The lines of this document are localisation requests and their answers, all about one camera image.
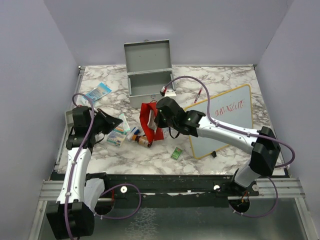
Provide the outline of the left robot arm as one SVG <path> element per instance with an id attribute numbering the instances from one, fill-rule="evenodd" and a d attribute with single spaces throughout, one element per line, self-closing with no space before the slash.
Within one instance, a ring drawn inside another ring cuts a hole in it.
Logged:
<path id="1" fill-rule="evenodd" d="M 67 168 L 55 204 L 46 216 L 57 240 L 91 236 L 95 227 L 94 213 L 99 197 L 106 197 L 111 186 L 104 173 L 87 174 L 96 136 L 107 135 L 122 120 L 101 109 L 77 106 L 72 110 L 73 126 L 66 140 Z"/>

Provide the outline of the red first aid pouch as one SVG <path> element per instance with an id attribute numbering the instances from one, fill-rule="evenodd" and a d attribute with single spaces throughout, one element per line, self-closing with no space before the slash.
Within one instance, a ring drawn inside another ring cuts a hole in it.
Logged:
<path id="1" fill-rule="evenodd" d="M 147 140 L 152 143 L 153 141 L 163 140 L 164 134 L 161 128 L 156 127 L 156 130 L 153 130 L 148 126 L 150 113 L 153 113 L 155 117 L 157 116 L 158 110 L 156 108 L 156 102 L 142 103 L 139 115 L 140 125 Z"/>

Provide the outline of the gauze pad clear packet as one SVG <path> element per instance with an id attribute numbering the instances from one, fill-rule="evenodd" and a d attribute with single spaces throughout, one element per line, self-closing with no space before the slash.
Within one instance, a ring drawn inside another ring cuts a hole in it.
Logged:
<path id="1" fill-rule="evenodd" d="M 157 113 L 155 111 L 151 110 L 149 112 L 147 126 L 149 129 L 153 130 L 154 132 L 157 130 L 157 124 L 155 122 L 156 117 L 157 117 Z"/>

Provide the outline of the teal sterile strip packet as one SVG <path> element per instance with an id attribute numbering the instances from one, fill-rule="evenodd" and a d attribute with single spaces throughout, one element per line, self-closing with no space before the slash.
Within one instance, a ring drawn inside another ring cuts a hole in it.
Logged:
<path id="1" fill-rule="evenodd" d="M 122 123 L 118 126 L 118 128 L 122 129 L 124 133 L 127 133 L 131 130 L 130 125 L 125 117 L 124 113 L 121 113 L 118 118 L 122 120 Z"/>

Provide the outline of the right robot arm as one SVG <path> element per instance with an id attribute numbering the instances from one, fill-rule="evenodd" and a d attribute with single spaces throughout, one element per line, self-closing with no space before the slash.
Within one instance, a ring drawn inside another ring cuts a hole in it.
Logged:
<path id="1" fill-rule="evenodd" d="M 218 122 L 197 110 L 184 111 L 170 97 L 158 101 L 156 109 L 154 122 L 159 128 L 175 129 L 186 136 L 213 139 L 251 155 L 250 160 L 236 171 L 229 184 L 229 189 L 234 195 L 242 195 L 258 177 L 272 176 L 281 147 L 271 128 L 263 126 L 260 130 L 244 129 Z"/>

